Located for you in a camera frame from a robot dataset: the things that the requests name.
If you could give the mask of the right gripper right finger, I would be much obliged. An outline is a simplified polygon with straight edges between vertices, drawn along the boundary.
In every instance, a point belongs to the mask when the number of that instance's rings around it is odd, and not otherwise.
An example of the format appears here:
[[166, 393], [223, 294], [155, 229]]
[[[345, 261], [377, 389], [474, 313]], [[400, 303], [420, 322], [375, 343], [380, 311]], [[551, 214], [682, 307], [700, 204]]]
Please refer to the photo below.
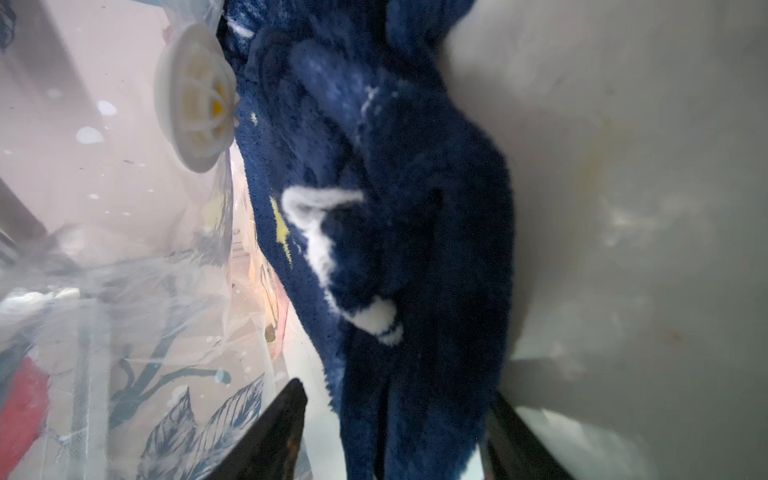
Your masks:
[[486, 416], [480, 455], [486, 479], [573, 479], [499, 392]]

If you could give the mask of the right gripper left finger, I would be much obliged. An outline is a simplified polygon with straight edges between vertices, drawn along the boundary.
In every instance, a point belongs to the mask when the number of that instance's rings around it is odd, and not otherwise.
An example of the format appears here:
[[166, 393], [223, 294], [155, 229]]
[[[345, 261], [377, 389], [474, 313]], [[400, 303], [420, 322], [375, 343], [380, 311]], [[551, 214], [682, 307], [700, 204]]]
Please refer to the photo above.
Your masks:
[[308, 402], [298, 378], [290, 380], [207, 480], [289, 480], [300, 451]]

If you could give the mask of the clear plastic vacuum bag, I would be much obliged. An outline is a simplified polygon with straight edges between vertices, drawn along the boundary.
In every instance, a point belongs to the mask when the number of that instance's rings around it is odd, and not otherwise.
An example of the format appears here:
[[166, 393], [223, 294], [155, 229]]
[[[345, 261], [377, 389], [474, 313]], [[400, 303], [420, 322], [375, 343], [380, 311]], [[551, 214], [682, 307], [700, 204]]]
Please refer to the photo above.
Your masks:
[[309, 479], [217, 1], [1, 5], [1, 475]]

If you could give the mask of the navy blue fleece blanket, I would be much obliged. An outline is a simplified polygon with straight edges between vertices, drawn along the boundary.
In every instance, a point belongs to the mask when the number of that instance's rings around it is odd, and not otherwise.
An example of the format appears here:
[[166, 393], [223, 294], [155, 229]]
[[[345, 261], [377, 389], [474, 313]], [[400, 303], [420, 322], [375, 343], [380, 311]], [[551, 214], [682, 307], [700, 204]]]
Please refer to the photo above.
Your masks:
[[350, 479], [457, 479], [504, 363], [514, 209], [436, 53], [468, 1], [228, 1], [260, 249], [322, 363]]

